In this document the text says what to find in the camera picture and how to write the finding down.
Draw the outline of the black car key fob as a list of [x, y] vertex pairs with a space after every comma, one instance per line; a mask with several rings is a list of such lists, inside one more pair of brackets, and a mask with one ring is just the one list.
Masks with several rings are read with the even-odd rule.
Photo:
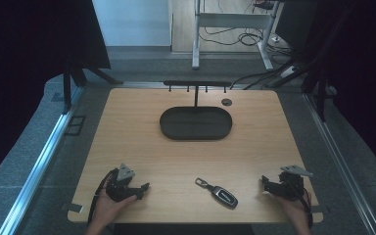
[[208, 189], [215, 199], [217, 199], [220, 203], [222, 203], [229, 209], [234, 210], [237, 207], [237, 198], [228, 190], [222, 188], [221, 186], [210, 185], [206, 180], [202, 178], [197, 178], [195, 180], [195, 183], [202, 188]]

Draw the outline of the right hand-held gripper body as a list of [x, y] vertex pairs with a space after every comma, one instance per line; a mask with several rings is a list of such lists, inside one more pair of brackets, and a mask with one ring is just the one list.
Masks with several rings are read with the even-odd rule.
[[313, 177], [313, 174], [298, 165], [281, 166], [282, 172], [279, 174], [279, 183], [271, 182], [271, 187], [275, 196], [282, 197], [289, 201], [297, 201], [304, 198], [306, 188], [304, 176]]

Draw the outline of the person's right hand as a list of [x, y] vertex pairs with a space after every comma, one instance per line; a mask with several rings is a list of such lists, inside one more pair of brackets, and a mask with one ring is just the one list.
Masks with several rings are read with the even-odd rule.
[[306, 209], [300, 201], [292, 202], [279, 196], [274, 196], [274, 199], [281, 205], [294, 229], [309, 228]]

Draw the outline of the white power strip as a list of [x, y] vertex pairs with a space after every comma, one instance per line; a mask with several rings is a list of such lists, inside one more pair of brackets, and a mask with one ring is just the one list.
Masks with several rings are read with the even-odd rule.
[[286, 77], [286, 76], [288, 76], [288, 75], [294, 73], [296, 70], [297, 70], [296, 67], [294, 67], [294, 66], [290, 66], [290, 67], [288, 67], [286, 70], [284, 70], [284, 71], [280, 74], [280, 76], [281, 76], [282, 78], [284, 78], [284, 77]]

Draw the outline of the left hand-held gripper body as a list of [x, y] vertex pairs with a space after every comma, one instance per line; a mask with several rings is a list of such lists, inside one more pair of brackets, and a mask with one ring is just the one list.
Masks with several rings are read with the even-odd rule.
[[144, 194], [140, 189], [141, 186], [139, 188], [131, 188], [129, 186], [134, 175], [134, 171], [126, 164], [121, 164], [119, 167], [111, 170], [106, 183], [106, 193], [108, 196], [112, 200], [120, 202], [130, 196]]

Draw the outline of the white metal desk frame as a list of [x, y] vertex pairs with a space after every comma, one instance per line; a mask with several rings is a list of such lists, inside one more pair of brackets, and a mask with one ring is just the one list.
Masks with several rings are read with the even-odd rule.
[[258, 51], [265, 68], [273, 71], [273, 65], [266, 52], [268, 40], [276, 20], [280, 6], [279, 1], [274, 2], [273, 9], [269, 14], [234, 14], [234, 13], [207, 13], [201, 11], [202, 0], [195, 0], [195, 34], [192, 47], [192, 69], [200, 67], [200, 28], [201, 27], [222, 27], [222, 28], [256, 28], [263, 30], [262, 41], [258, 43]]

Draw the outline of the black floor frame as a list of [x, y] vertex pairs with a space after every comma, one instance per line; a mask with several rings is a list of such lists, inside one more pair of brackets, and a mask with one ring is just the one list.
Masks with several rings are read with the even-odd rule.
[[65, 130], [66, 136], [79, 136], [83, 125], [85, 123], [85, 116], [73, 116]]

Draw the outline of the person's left hand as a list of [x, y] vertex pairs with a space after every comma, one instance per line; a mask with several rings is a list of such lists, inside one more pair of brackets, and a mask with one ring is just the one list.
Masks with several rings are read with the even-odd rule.
[[136, 196], [130, 196], [120, 202], [112, 200], [106, 190], [103, 189], [99, 194], [96, 206], [92, 215], [91, 225], [105, 227], [118, 216], [118, 213], [126, 206], [137, 200]]

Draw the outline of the black curtain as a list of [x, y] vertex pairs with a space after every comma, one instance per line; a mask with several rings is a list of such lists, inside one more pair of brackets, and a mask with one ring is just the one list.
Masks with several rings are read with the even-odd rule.
[[376, 156], [376, 0], [315, 0], [313, 33], [351, 9], [327, 52], [326, 76], [334, 103]]
[[67, 66], [107, 69], [94, 0], [0, 0], [0, 164]]

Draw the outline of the aluminium floor rail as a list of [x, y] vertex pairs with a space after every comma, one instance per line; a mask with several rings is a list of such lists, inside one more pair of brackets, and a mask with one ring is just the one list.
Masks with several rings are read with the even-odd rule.
[[75, 111], [76, 104], [83, 92], [83, 88], [76, 87], [72, 92], [71, 108], [61, 114], [55, 123], [43, 149], [41, 150], [33, 168], [31, 169], [18, 197], [15, 199], [5, 220], [0, 227], [0, 235], [15, 235], [24, 215], [30, 205], [45, 171], [51, 162], [56, 149], [61, 142], [67, 126]]
[[359, 184], [353, 176], [353, 173], [349, 169], [344, 156], [335, 141], [335, 138], [330, 132], [326, 122], [323, 121], [317, 113], [313, 99], [307, 94], [303, 94], [303, 99], [336, 168], [344, 181], [347, 191], [349, 192], [352, 202], [354, 203], [354, 206], [367, 230], [368, 235], [376, 235], [376, 215], [362, 193]]

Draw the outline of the black key rack with tray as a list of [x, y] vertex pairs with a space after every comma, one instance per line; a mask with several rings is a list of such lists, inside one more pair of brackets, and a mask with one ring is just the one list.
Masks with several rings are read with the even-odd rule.
[[164, 111], [160, 117], [162, 134], [177, 141], [213, 141], [225, 138], [232, 128], [232, 116], [220, 107], [200, 106], [199, 87], [226, 87], [230, 82], [221, 81], [181, 81], [166, 80], [164, 85], [171, 91], [172, 86], [195, 88], [194, 105], [172, 107]]

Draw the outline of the black metal stand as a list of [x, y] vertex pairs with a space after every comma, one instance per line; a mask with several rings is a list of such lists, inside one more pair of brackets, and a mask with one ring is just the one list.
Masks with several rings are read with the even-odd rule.
[[66, 115], [72, 107], [71, 82], [73, 81], [77, 87], [84, 87], [87, 83], [87, 78], [84, 74], [84, 70], [91, 71], [101, 79], [111, 84], [122, 84], [122, 81], [111, 77], [100, 69], [89, 66], [88, 64], [84, 64], [82, 62], [67, 60], [64, 65], [63, 72], [64, 115]]
[[324, 116], [324, 105], [326, 98], [326, 76], [325, 69], [323, 66], [317, 66], [310, 70], [301, 86], [301, 90], [304, 93], [310, 93], [314, 88], [317, 88], [317, 93], [315, 95], [315, 107], [316, 112], [322, 121], [325, 120]]

